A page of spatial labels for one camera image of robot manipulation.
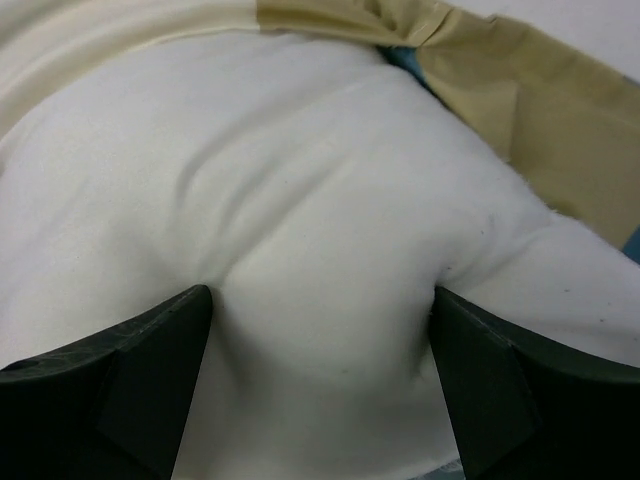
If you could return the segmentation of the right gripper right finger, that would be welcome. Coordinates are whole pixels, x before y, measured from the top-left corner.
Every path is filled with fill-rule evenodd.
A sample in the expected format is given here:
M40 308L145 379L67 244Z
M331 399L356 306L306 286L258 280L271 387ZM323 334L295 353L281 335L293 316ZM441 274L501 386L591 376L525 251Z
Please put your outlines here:
M432 306L432 352L466 478L638 478L638 368L443 288Z

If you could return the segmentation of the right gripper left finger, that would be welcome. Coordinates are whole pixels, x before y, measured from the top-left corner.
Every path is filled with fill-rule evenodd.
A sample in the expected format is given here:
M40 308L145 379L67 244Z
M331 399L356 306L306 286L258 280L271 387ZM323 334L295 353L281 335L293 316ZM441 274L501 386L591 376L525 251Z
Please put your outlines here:
M197 285L3 368L2 478L171 478L212 312Z

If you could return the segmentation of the blue tan white checked pillowcase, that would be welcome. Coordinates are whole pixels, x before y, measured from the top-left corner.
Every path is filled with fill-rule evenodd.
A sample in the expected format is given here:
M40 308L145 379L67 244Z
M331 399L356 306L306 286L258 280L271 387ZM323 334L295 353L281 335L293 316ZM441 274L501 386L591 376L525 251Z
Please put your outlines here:
M230 30L379 48L550 206L638 257L638 83L526 23L443 1L5 1L1 127L108 58Z

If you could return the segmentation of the white pillow insert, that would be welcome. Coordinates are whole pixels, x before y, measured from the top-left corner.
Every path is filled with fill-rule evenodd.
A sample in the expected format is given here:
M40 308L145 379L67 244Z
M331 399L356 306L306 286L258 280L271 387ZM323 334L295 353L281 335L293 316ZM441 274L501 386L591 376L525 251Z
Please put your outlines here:
M221 297L179 479L411 479L457 456L436 285L639 362L639 268L374 50L231 32L111 59L1 142L1 361Z

